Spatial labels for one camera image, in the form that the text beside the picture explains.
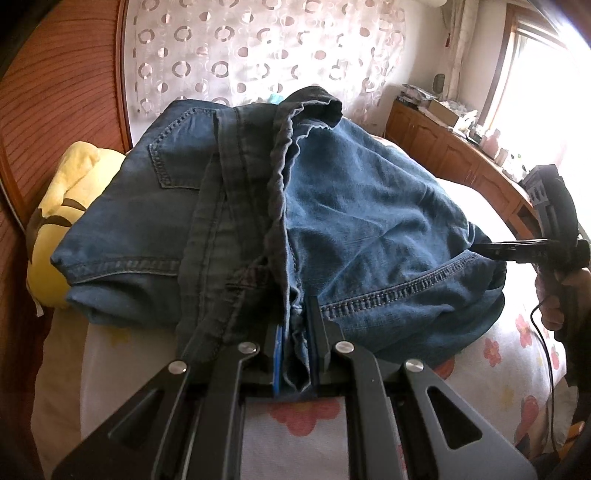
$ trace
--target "circle pattern curtain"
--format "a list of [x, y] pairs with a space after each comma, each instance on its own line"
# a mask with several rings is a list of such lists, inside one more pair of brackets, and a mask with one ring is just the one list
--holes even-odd
[[229, 106], [279, 102], [320, 85], [345, 116], [375, 125], [386, 79], [405, 44], [396, 0], [142, 0], [133, 15], [135, 98], [156, 118], [175, 99]]

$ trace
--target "cardboard box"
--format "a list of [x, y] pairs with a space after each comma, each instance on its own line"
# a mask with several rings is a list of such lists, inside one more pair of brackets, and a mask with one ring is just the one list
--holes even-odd
[[457, 116], [449, 108], [440, 104], [437, 100], [425, 100], [421, 103], [421, 106], [425, 107], [444, 124], [449, 125], [452, 128], [454, 128], [460, 120], [459, 116]]

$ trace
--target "blue denim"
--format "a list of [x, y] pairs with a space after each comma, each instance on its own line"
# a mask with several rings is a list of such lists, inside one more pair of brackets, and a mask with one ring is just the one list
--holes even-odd
[[272, 319], [307, 384], [303, 299], [379, 358], [432, 366], [504, 306], [488, 238], [409, 156], [307, 87], [279, 105], [173, 102], [52, 256], [91, 322], [176, 328], [207, 361]]

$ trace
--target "wooden dresser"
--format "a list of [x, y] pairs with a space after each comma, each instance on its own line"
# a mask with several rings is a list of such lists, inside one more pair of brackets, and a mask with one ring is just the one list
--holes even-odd
[[516, 238], [540, 236], [535, 212], [525, 191], [468, 141], [399, 101], [392, 106], [384, 137], [436, 177], [479, 192]]

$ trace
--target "window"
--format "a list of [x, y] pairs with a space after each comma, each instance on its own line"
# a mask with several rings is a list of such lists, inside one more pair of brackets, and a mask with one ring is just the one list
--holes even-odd
[[527, 169], [555, 164], [591, 232], [589, 48], [573, 52], [536, 12], [507, 5], [505, 35], [479, 123]]

